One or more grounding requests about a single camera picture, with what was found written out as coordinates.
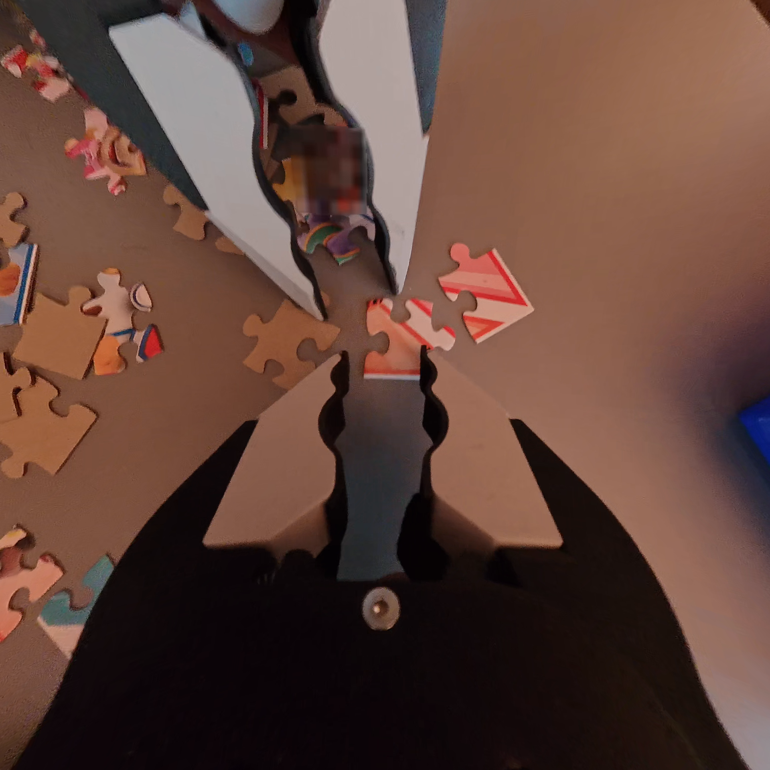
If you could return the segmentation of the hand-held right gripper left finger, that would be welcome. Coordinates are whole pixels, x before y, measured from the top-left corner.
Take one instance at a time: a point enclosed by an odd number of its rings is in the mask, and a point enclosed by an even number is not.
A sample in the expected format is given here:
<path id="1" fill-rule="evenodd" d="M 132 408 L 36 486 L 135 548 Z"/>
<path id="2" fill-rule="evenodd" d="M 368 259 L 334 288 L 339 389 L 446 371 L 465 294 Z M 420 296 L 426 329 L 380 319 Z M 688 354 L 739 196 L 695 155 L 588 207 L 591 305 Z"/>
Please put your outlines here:
<path id="1" fill-rule="evenodd" d="M 348 499 L 336 442 L 349 387 L 350 360 L 341 352 L 262 412 L 204 535 L 206 547 L 257 547 L 277 561 L 306 551 L 337 578 Z"/>

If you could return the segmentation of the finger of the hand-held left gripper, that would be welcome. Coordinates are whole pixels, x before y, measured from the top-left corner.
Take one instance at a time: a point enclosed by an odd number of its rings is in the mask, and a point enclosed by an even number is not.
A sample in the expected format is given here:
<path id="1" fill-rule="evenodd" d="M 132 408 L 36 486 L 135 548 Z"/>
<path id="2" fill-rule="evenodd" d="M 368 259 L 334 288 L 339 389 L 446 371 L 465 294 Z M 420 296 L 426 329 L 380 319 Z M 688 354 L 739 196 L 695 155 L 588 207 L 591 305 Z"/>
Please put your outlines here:
<path id="1" fill-rule="evenodd" d="M 406 2 L 320 3 L 320 61 L 336 101 L 363 130 L 369 206 L 394 294 L 406 283 L 428 154 Z"/>
<path id="2" fill-rule="evenodd" d="M 207 207 L 207 216 L 288 297 L 328 317 L 294 215 L 255 148 L 261 119 L 236 60 L 167 14 L 109 28 L 111 42 Z"/>

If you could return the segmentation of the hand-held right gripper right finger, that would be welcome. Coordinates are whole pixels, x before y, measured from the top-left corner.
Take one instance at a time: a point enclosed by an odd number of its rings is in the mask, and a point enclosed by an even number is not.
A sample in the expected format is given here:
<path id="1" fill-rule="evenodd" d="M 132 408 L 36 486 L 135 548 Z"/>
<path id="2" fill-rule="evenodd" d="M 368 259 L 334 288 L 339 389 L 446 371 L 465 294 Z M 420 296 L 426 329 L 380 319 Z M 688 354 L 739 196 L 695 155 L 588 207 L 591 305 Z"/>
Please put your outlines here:
<path id="1" fill-rule="evenodd" d="M 413 581 L 444 578 L 468 557 L 556 551 L 561 535 L 506 409 L 438 351 L 419 352 L 422 427 L 430 440 L 397 541 Z"/>

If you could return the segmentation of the red white colourful puzzle piece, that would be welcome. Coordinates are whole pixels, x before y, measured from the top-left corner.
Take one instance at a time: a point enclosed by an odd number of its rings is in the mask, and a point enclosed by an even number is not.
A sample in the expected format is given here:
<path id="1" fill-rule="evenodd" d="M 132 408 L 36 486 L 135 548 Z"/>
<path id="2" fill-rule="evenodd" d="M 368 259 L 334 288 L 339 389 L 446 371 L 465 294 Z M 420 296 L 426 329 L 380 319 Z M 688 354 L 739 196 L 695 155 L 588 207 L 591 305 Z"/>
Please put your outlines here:
<path id="1" fill-rule="evenodd" d="M 2 67 L 17 79 L 31 75 L 32 87 L 46 101 L 56 102 L 73 90 L 72 80 L 35 28 L 29 32 L 32 50 L 16 45 L 3 54 Z"/>

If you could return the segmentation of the orange pink swirl puzzle piece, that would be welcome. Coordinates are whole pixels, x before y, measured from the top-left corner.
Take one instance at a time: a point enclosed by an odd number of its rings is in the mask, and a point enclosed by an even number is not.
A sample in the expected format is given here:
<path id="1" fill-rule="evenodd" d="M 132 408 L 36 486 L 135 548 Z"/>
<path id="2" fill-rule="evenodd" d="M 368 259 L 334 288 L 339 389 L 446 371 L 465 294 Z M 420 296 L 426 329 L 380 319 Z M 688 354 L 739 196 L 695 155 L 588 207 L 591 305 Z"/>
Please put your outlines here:
<path id="1" fill-rule="evenodd" d="M 85 164 L 83 177 L 89 181 L 103 178 L 109 193 L 117 197 L 126 191 L 129 177 L 146 176 L 143 153 L 100 109 L 87 108 L 83 117 L 84 135 L 65 142 L 65 156 L 81 157 Z"/>

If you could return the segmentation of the plain brown puzzle piece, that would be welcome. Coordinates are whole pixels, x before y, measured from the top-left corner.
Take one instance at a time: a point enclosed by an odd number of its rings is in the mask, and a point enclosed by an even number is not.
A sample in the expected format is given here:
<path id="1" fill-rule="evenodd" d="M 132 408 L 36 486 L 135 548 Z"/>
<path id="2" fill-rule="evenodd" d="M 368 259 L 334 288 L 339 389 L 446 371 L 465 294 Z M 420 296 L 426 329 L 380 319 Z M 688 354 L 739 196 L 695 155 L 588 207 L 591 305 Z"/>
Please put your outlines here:
<path id="1" fill-rule="evenodd" d="M 19 192 L 10 192 L 1 201 L 1 244 L 5 248 L 19 245 L 28 233 L 28 226 L 14 219 L 25 206 L 24 196 Z"/>
<path id="2" fill-rule="evenodd" d="M 1 352 L 1 424 L 21 416 L 19 394 L 31 387 L 33 380 L 27 367 L 13 369 L 9 354 Z"/>
<path id="3" fill-rule="evenodd" d="M 72 286 L 66 303 L 36 292 L 13 358 L 44 371 L 83 380 L 106 325 L 104 319 L 82 312 L 82 306 L 91 299 L 92 292 L 85 286 Z"/>
<path id="4" fill-rule="evenodd" d="M 30 464 L 56 475 L 98 419 L 81 403 L 65 415 L 56 413 L 51 402 L 58 396 L 57 387 L 42 377 L 19 392 L 20 415 L 1 426 L 2 445 L 11 451 L 1 465 L 6 477 L 23 477 Z"/>
<path id="5" fill-rule="evenodd" d="M 264 373 L 267 361 L 283 367 L 274 377 L 277 387 L 291 390 L 311 374 L 316 365 L 297 356 L 300 344 L 312 340 L 319 351 L 326 351 L 340 335 L 340 328 L 311 316 L 289 300 L 284 300 L 274 317 L 264 321 L 257 314 L 249 315 L 243 323 L 243 334 L 255 338 L 254 349 L 243 360 L 243 365 L 256 373 Z"/>

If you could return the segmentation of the deep orange edge puzzle piece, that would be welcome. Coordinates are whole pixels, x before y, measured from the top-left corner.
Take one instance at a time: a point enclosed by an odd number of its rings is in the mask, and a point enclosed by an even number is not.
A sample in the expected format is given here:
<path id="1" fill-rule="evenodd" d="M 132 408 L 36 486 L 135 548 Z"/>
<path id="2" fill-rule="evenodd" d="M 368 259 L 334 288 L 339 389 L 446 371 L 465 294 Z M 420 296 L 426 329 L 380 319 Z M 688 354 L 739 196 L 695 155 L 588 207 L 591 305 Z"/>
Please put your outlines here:
<path id="1" fill-rule="evenodd" d="M 389 298 L 367 303 L 367 331 L 371 336 L 380 332 L 388 336 L 385 353 L 369 352 L 363 364 L 366 379 L 419 380 L 420 352 L 440 348 L 450 351 L 456 341 L 448 326 L 435 330 L 432 323 L 433 303 L 412 299 L 405 307 L 409 317 L 402 322 L 392 318 L 393 301 Z"/>

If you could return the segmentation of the red pink striped puzzle piece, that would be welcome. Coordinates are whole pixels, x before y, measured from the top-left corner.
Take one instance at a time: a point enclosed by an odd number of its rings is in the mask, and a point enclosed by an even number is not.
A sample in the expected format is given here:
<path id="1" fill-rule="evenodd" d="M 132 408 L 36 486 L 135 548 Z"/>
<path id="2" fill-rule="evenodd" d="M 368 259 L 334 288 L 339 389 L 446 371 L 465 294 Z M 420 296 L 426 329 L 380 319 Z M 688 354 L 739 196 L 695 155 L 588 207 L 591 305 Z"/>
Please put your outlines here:
<path id="1" fill-rule="evenodd" d="M 449 256 L 455 269 L 438 278 L 438 284 L 451 301 L 468 293 L 476 307 L 463 313 L 463 322 L 477 344 L 523 320 L 534 312 L 520 284 L 496 248 L 473 256 L 464 243 L 453 243 Z"/>

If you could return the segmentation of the plain teal puzzle piece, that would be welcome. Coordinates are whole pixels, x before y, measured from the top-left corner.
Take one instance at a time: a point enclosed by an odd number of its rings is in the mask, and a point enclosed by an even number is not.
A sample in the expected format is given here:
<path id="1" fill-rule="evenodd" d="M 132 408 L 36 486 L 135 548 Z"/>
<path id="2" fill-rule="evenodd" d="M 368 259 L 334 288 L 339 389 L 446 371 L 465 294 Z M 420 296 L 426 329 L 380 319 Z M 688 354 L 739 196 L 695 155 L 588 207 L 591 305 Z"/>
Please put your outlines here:
<path id="1" fill-rule="evenodd" d="M 83 607 L 76 608 L 72 604 L 69 592 L 58 592 L 48 600 L 38 616 L 40 628 L 68 661 L 72 659 L 85 624 L 114 567 L 110 555 L 105 554 L 85 573 L 82 585 L 90 590 L 91 599 Z"/>

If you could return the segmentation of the purple rainbow swirl puzzle piece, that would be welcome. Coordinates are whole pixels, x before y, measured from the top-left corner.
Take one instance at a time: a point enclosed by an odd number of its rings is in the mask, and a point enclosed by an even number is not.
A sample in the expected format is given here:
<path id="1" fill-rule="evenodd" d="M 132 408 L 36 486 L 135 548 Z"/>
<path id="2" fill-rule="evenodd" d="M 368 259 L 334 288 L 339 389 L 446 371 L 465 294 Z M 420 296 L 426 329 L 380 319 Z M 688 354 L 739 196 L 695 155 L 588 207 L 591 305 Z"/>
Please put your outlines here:
<path id="1" fill-rule="evenodd" d="M 323 246 L 338 264 L 344 264 L 357 256 L 361 248 L 351 240 L 351 233 L 364 228 L 369 240 L 376 237 L 376 223 L 370 214 L 323 216 L 304 213 L 297 220 L 300 231 L 297 243 L 306 254 L 312 254 Z"/>

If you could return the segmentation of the white orange blue puzzle piece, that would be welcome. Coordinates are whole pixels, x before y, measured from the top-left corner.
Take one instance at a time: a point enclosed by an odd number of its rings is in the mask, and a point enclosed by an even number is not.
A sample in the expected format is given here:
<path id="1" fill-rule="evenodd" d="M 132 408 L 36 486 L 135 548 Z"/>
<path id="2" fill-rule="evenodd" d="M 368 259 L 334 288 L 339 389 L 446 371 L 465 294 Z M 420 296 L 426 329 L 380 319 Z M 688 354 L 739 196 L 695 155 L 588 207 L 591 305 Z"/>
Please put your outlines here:
<path id="1" fill-rule="evenodd" d="M 159 356 L 164 345 L 158 327 L 149 323 L 140 330 L 134 323 L 137 312 L 149 313 L 153 302 L 144 283 L 130 289 L 122 285 L 122 275 L 117 268 L 108 268 L 98 275 L 102 288 L 100 296 L 85 302 L 82 313 L 105 321 L 104 334 L 92 358 L 96 376 L 110 376 L 126 369 L 126 360 L 121 354 L 122 346 L 131 343 L 136 346 L 136 361 L 143 363 Z"/>

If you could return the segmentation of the blue orange dog puzzle piece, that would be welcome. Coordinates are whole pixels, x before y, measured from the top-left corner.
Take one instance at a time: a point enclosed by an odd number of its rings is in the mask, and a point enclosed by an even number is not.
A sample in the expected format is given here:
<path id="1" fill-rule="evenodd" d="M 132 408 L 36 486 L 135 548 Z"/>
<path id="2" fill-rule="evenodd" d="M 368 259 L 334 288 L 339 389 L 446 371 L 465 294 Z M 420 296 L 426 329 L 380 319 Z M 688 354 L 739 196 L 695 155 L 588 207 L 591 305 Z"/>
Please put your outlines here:
<path id="1" fill-rule="evenodd" d="M 22 325 L 28 314 L 37 268 L 39 246 L 20 243 L 8 249 L 1 269 L 1 327 Z"/>

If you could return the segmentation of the pink red edge puzzle piece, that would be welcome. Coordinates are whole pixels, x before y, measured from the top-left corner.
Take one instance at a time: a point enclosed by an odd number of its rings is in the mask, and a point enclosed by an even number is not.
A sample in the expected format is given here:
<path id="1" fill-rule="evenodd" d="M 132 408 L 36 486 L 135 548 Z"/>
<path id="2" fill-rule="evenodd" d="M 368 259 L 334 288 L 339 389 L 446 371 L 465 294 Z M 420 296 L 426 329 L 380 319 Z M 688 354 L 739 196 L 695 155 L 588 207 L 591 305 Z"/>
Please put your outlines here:
<path id="1" fill-rule="evenodd" d="M 30 603 L 37 602 L 64 574 L 51 553 L 43 553 L 33 566 L 26 566 L 24 553 L 33 544 L 34 538 L 18 525 L 1 538 L 1 641 L 23 618 L 23 612 L 12 607 L 14 595 L 25 591 Z"/>

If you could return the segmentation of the blue plastic bin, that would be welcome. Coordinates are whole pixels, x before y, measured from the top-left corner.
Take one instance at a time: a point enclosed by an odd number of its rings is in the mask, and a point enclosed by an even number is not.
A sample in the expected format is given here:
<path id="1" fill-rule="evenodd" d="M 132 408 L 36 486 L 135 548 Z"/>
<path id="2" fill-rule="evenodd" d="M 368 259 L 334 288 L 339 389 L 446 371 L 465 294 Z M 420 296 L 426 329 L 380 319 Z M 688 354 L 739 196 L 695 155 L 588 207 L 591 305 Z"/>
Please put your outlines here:
<path id="1" fill-rule="evenodd" d="M 769 465 L 769 396 L 760 399 L 738 413 L 738 419 L 745 428 L 751 442 Z"/>

